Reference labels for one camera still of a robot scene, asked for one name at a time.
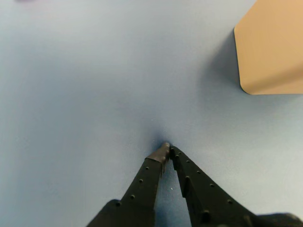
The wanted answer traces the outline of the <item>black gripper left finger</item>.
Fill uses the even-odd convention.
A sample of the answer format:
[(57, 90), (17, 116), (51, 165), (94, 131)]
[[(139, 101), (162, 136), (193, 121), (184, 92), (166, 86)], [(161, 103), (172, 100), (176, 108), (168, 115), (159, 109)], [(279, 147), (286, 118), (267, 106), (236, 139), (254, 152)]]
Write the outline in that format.
[(89, 222), (89, 227), (153, 227), (157, 189), (169, 160), (170, 144), (163, 143), (145, 158), (120, 200), (109, 201)]

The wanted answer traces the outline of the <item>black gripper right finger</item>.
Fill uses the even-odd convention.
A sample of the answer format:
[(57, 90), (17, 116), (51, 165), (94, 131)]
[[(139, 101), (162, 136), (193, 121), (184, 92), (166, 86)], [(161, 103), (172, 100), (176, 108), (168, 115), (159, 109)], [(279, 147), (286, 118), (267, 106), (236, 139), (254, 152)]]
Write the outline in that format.
[(175, 146), (170, 159), (194, 227), (301, 227), (291, 213), (256, 215), (238, 203)]

